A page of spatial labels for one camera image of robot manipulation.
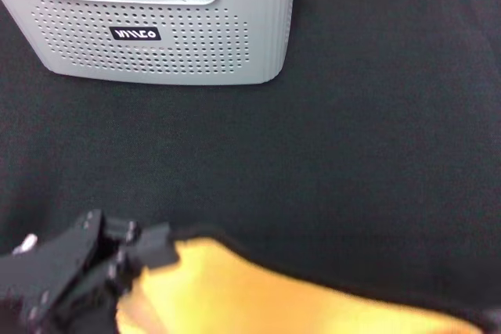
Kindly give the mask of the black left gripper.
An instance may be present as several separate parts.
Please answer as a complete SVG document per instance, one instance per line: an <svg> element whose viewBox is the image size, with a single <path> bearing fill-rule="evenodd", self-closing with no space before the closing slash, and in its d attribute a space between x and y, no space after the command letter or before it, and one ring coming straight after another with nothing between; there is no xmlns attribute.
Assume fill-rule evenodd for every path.
<svg viewBox="0 0 501 334"><path fill-rule="evenodd" d="M103 325L115 333L117 292L130 292L139 270L178 260L169 224L103 224L102 212L91 210L48 242L1 257L1 331L86 333Z"/></svg>

